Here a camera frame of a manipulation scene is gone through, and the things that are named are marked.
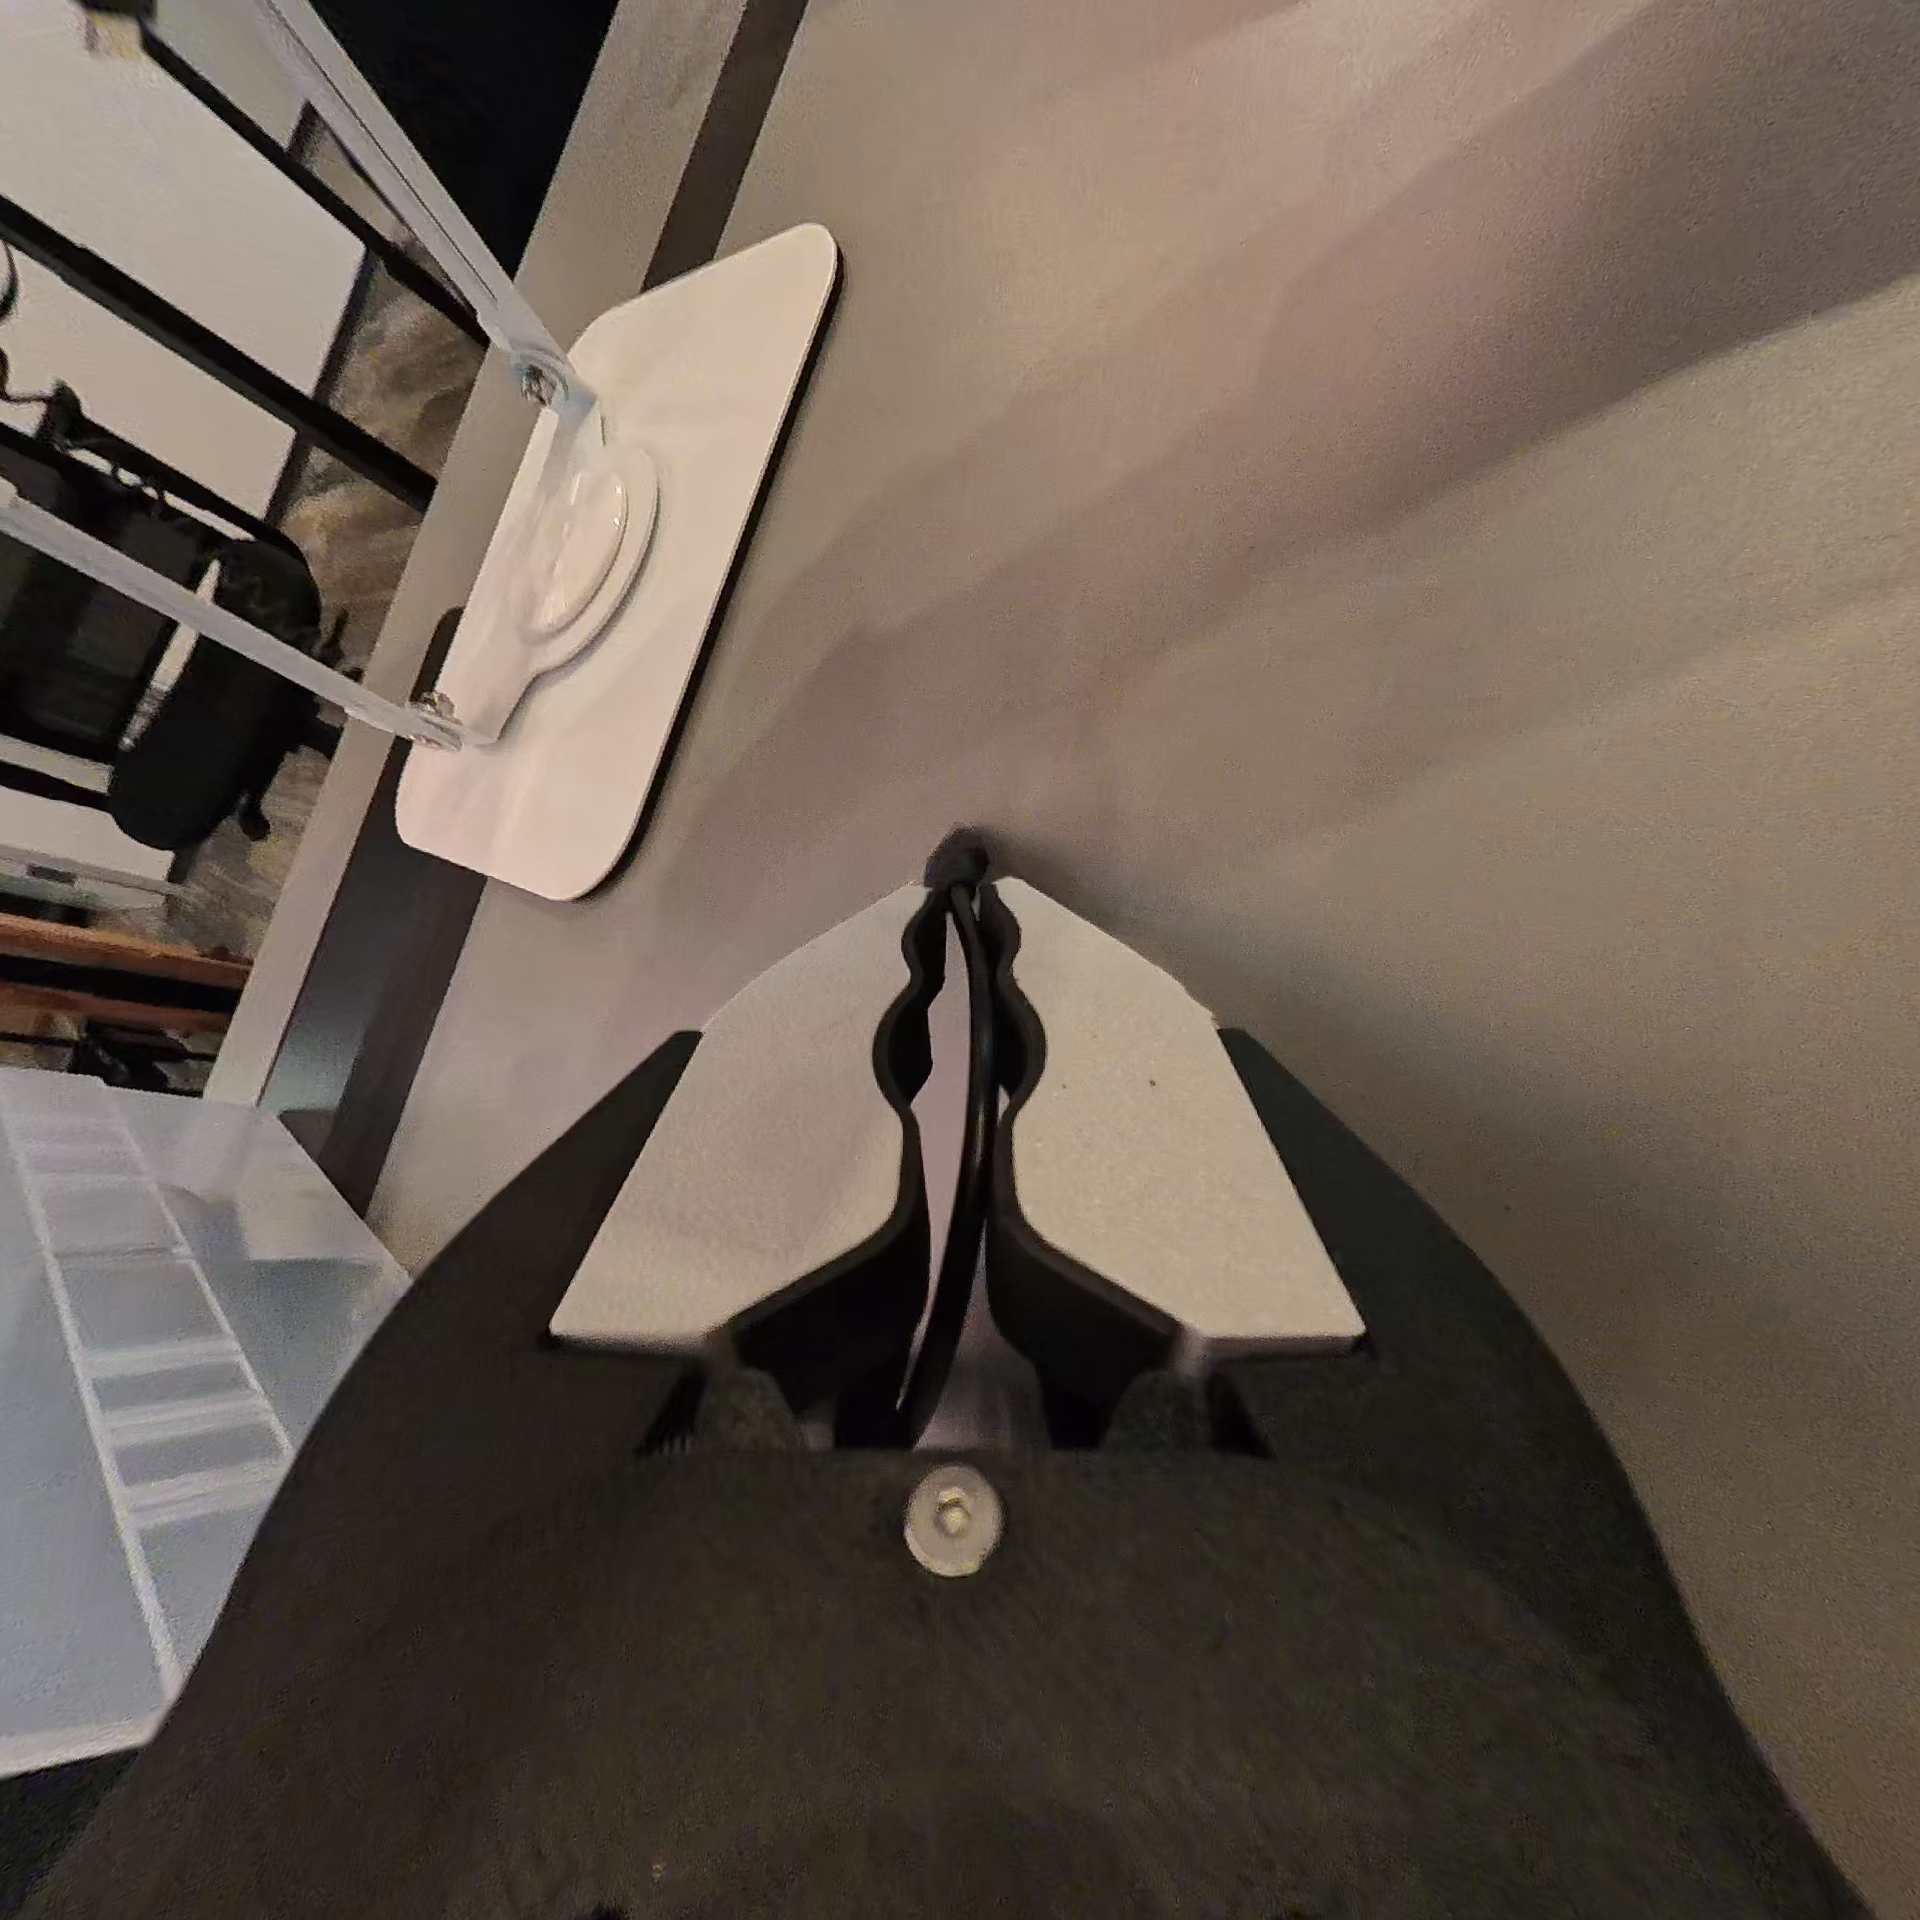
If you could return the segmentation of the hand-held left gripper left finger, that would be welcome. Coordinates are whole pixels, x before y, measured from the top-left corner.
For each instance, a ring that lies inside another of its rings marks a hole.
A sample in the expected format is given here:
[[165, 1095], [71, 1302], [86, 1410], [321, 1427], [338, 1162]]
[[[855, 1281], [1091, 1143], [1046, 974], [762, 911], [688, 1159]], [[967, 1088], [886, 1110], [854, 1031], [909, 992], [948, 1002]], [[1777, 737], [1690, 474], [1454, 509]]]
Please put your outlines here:
[[941, 903], [906, 882], [733, 993], [567, 1281], [567, 1350], [744, 1366], [810, 1410], [899, 1378], [928, 1292], [915, 1099]]

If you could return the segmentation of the clear plastic bin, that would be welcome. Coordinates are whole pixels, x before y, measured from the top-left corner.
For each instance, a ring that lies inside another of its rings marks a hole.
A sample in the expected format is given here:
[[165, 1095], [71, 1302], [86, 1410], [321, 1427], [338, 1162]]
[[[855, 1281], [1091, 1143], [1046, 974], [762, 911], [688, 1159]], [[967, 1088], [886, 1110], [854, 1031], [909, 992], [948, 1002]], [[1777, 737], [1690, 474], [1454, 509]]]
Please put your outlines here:
[[2, 1778], [152, 1739], [405, 1289], [275, 1115], [2, 1070]]

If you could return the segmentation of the white stand base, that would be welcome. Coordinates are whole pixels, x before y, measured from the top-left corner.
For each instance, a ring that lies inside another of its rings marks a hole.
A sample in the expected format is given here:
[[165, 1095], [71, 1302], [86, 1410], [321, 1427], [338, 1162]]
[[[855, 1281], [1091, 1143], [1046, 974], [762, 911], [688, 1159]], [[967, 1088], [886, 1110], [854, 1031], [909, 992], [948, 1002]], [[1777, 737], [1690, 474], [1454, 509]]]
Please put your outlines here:
[[803, 397], [841, 253], [797, 224], [612, 305], [565, 351], [312, 4], [252, 4], [303, 101], [542, 409], [436, 687], [393, 702], [2, 483], [2, 530], [407, 744], [396, 833], [542, 900], [638, 841]]

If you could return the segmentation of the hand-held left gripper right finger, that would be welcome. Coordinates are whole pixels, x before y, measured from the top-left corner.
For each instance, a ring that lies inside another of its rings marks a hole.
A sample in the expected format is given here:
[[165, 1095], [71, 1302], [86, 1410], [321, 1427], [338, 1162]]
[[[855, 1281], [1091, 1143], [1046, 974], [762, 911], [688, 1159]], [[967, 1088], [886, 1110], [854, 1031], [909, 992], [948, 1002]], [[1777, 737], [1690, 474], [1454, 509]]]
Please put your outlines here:
[[1103, 1427], [1148, 1376], [1352, 1357], [1365, 1319], [1211, 1008], [1018, 878], [980, 888], [999, 1120], [988, 1308]]

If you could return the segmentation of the black office chair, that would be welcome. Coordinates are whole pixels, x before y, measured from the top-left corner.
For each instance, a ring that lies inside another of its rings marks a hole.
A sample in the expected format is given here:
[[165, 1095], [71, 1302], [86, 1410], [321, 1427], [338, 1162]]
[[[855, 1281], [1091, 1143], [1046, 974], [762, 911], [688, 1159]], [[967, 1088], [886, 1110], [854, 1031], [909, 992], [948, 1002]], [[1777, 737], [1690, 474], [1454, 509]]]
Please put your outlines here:
[[153, 852], [192, 852], [226, 818], [267, 833], [261, 799], [306, 744], [315, 696], [203, 636], [136, 735], [171, 623], [71, 569], [2, 541], [2, 735], [105, 766], [92, 805]]

